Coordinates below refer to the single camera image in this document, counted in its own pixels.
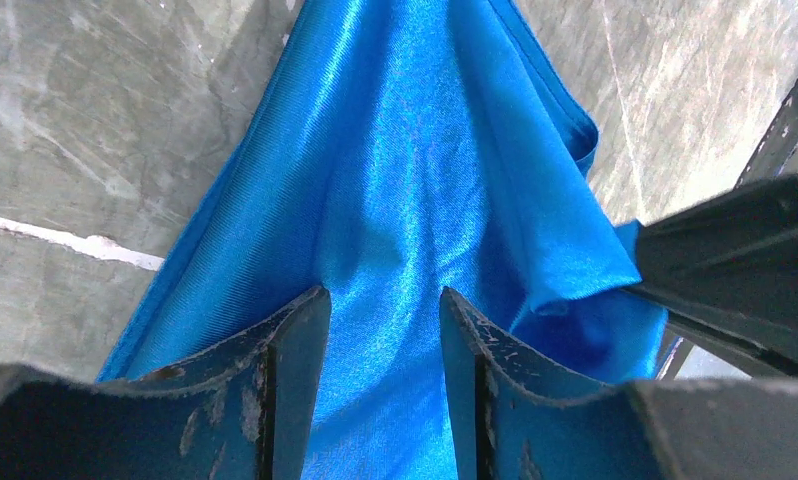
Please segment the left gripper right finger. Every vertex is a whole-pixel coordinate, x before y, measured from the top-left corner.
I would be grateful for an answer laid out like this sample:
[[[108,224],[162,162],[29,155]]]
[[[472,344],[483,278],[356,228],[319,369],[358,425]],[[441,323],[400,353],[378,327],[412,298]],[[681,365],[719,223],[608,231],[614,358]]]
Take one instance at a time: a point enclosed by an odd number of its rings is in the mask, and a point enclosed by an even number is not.
[[[462,479],[798,479],[798,379],[609,386],[440,297]]]

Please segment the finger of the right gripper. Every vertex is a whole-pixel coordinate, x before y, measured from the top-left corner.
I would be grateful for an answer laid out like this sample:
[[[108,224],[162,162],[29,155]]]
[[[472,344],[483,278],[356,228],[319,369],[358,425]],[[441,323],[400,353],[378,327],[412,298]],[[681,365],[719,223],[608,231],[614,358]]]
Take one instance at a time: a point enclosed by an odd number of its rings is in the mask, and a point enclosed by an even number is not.
[[[798,377],[798,173],[640,230],[639,283],[680,336],[756,376]]]

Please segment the blue cloth napkin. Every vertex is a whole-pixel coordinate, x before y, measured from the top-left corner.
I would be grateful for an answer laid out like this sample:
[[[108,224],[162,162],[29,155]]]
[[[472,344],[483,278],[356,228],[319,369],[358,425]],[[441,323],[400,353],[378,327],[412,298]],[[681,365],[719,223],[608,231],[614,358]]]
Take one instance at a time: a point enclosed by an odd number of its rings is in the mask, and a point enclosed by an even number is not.
[[[322,285],[308,479],[452,479],[439,296],[556,362],[653,376],[638,227],[586,176],[596,125],[510,1],[307,1],[252,123],[101,378],[192,355]]]

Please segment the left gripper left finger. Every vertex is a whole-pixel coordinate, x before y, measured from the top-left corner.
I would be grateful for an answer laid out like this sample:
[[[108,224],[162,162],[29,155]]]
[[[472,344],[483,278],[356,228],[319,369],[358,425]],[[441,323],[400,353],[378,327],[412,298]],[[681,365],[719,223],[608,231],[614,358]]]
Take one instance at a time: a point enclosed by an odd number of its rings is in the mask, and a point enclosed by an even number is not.
[[[296,479],[330,315],[314,287],[136,380],[0,364],[0,479]]]

